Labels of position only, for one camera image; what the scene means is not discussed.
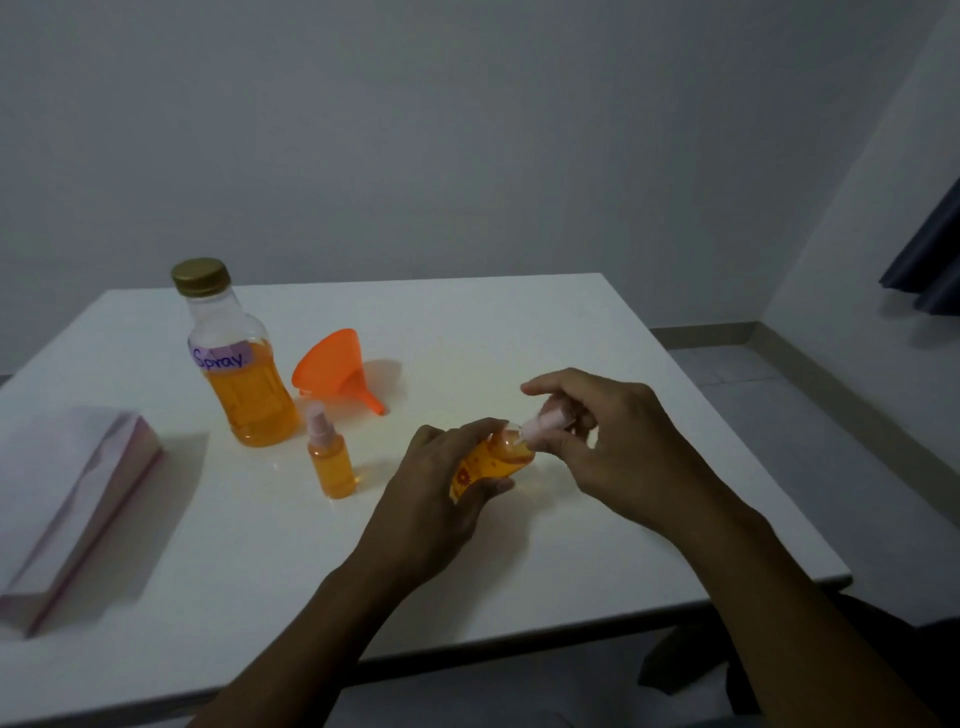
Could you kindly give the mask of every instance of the orange funnel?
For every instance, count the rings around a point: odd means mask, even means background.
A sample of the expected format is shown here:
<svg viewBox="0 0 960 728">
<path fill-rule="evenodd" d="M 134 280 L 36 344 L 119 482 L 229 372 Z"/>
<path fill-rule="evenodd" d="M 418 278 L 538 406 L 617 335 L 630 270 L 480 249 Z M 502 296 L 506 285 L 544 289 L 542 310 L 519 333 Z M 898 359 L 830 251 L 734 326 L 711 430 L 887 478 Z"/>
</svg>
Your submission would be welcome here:
<svg viewBox="0 0 960 728">
<path fill-rule="evenodd" d="M 387 411 L 367 389 L 360 339 L 352 328 L 334 331 L 307 352 L 291 381 L 304 397 L 315 400 L 346 397 L 362 401 L 378 415 Z"/>
</svg>

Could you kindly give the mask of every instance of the curtain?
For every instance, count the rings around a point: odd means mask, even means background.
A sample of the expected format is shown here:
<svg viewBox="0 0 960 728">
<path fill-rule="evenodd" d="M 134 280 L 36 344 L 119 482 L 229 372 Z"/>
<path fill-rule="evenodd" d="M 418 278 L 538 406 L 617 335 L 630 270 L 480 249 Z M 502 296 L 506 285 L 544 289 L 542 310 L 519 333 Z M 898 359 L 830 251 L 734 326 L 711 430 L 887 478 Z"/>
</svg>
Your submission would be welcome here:
<svg viewBox="0 0 960 728">
<path fill-rule="evenodd" d="M 960 180 L 880 279 L 884 288 L 919 293 L 913 307 L 960 316 Z"/>
</svg>

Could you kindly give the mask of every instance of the hand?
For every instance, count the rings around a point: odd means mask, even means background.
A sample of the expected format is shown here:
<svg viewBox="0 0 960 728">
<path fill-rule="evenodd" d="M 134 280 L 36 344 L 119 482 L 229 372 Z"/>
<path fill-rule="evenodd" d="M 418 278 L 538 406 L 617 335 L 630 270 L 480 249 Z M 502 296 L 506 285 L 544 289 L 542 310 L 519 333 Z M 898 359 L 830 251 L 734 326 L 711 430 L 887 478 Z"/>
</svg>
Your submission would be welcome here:
<svg viewBox="0 0 960 728">
<path fill-rule="evenodd" d="M 654 391 L 578 369 L 538 376 L 520 389 L 550 394 L 543 409 L 568 402 L 578 414 L 571 431 L 543 432 L 531 449 L 570 468 L 584 493 L 614 512 L 676 542 L 696 527 L 704 507 L 740 502 L 670 422 Z M 599 426 L 595 448 L 587 434 Z"/>
<path fill-rule="evenodd" d="M 446 432 L 418 429 L 350 556 L 353 563 L 410 591 L 444 570 L 473 535 L 487 501 L 514 487 L 510 478 L 485 478 L 458 502 L 450 499 L 457 465 L 505 424 L 488 418 Z"/>
</svg>

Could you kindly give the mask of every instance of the plastic bottle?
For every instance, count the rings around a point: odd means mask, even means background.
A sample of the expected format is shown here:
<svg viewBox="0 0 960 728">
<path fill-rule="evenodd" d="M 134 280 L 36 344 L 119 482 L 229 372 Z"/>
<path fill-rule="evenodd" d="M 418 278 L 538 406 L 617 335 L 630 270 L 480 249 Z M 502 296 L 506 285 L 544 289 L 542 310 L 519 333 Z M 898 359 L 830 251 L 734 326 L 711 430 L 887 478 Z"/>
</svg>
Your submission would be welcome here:
<svg viewBox="0 0 960 728">
<path fill-rule="evenodd" d="M 190 355 L 223 405 L 233 435 L 262 448 L 286 440 L 300 416 L 274 364 L 263 324 L 244 313 L 227 266 L 212 257 L 185 260 L 171 271 L 196 325 Z"/>
<path fill-rule="evenodd" d="M 357 478 L 350 465 L 347 443 L 337 434 L 326 416 L 322 402 L 311 402 L 306 409 L 306 431 L 310 436 L 307 451 L 328 497 L 347 497 L 356 488 Z"/>
<path fill-rule="evenodd" d="M 565 429 L 576 422 L 566 407 L 540 412 L 523 425 L 507 423 L 470 451 L 450 482 L 450 497 L 459 500 L 471 483 L 484 477 L 507 477 L 533 462 L 535 452 L 527 443 L 546 429 Z"/>
</svg>

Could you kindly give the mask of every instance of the tissue box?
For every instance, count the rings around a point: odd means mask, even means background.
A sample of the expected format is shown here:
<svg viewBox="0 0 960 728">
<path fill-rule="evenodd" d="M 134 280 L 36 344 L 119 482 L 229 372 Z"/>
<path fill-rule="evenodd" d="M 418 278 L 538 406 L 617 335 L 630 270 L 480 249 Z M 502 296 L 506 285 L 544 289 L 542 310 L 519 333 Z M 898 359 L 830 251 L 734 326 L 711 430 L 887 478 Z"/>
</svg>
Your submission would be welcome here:
<svg viewBox="0 0 960 728">
<path fill-rule="evenodd" d="M 0 447 L 0 639 L 36 632 L 161 453 L 107 407 L 41 415 Z"/>
</svg>

